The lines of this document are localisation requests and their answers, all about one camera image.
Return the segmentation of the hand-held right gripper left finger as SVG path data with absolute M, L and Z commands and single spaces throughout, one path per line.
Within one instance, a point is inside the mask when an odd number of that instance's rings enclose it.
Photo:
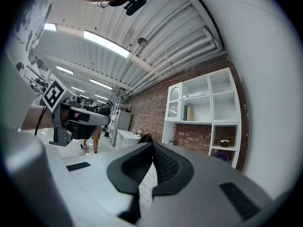
M 136 144 L 108 153 L 61 158 L 56 147 L 45 146 L 45 207 L 52 226 L 62 227 L 152 227 L 153 211 L 134 223 L 124 214 L 133 210 L 133 196 L 119 192 L 107 176 L 114 160 L 137 149 Z

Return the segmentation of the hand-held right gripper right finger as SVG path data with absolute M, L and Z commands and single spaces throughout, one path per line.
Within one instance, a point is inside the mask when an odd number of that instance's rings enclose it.
M 270 196 L 254 181 L 229 164 L 194 151 L 163 144 L 164 147 L 188 159 L 194 168 L 190 183 L 178 194 L 153 199 L 147 214 L 141 217 L 138 227 L 232 227 L 244 220 L 240 207 L 220 187 L 233 183 L 258 211 L 272 202 Z

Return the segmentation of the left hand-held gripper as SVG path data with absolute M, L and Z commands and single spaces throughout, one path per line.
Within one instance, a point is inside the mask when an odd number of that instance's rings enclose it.
M 49 85 L 42 100 L 51 112 L 54 134 L 49 143 L 52 145 L 66 147 L 76 137 L 79 124 L 106 126 L 110 122 L 108 116 L 79 108 L 80 97 L 58 80 Z M 62 109 L 69 109 L 69 119 L 64 125 L 61 125 Z

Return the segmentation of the person's left hand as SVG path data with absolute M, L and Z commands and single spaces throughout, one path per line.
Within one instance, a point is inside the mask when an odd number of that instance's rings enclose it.
M 64 125 L 69 119 L 69 112 L 70 110 L 69 109 L 62 109 L 61 110 L 61 125 Z M 71 111 L 72 113 L 74 113 L 73 117 L 74 118 L 78 118 L 79 117 L 79 112 L 74 112 L 74 111 Z

